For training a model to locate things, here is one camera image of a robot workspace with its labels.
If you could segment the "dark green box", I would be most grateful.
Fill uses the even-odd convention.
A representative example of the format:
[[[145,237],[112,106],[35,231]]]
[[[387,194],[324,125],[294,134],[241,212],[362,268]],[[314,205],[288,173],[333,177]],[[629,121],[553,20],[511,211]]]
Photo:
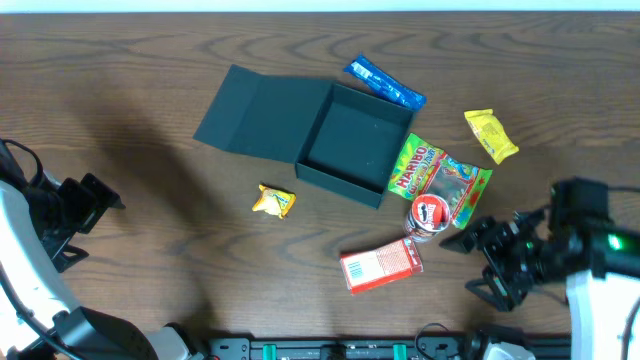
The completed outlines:
[[[233,65],[194,138],[289,163],[298,179],[378,208],[413,118],[408,108],[329,78]]]

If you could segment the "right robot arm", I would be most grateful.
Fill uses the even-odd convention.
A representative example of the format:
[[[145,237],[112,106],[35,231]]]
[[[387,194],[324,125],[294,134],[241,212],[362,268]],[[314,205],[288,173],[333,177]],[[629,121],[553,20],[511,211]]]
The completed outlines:
[[[509,221],[476,220],[442,248],[481,252],[487,265],[466,289],[510,312],[545,284],[566,287],[573,359],[639,356],[639,234],[609,212],[614,187],[583,178],[554,183],[547,205]]]

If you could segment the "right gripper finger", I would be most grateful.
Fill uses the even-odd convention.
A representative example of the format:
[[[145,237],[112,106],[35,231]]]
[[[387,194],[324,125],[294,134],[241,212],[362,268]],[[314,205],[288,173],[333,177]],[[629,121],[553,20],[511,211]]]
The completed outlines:
[[[463,230],[442,240],[439,246],[445,250],[468,254],[476,248],[479,239],[495,225],[493,217],[483,217],[467,225]]]
[[[509,285],[500,273],[485,267],[482,277],[469,280],[465,289],[499,312],[511,312],[525,299],[525,292]]]

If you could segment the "red and white carton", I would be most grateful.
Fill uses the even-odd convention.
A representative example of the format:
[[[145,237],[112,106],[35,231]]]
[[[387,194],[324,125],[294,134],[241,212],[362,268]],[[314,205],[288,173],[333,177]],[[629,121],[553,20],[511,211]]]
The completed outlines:
[[[423,271],[423,263],[417,247],[408,237],[374,250],[342,255],[340,265],[347,288],[352,295]]]

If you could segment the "small red Pringles can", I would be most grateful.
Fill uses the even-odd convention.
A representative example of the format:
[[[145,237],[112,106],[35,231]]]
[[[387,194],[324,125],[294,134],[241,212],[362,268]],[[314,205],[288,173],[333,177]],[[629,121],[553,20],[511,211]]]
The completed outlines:
[[[407,236],[415,242],[425,243],[444,231],[451,223],[447,202],[433,194],[416,197],[404,224]]]

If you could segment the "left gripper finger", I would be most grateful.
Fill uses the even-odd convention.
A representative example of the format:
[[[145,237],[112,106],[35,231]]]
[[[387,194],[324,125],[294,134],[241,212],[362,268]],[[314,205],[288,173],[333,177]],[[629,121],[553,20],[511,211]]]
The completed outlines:
[[[70,244],[73,236],[46,236],[42,245],[58,273],[63,273],[80,261],[86,259],[89,253]]]
[[[81,184],[94,195],[96,198],[96,205],[94,206],[90,216],[84,222],[80,233],[90,233],[108,209],[113,208],[124,210],[126,208],[120,195],[95,175],[87,173],[81,180]]]

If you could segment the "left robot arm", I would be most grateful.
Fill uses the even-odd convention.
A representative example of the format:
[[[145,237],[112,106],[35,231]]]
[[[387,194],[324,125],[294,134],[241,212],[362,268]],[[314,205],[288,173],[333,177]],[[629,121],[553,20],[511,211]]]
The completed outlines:
[[[71,245],[120,196],[95,175],[62,182],[40,161],[26,178],[1,142],[1,353],[8,359],[204,359],[206,349],[177,324],[143,333],[131,322],[83,306],[63,272],[87,258]]]

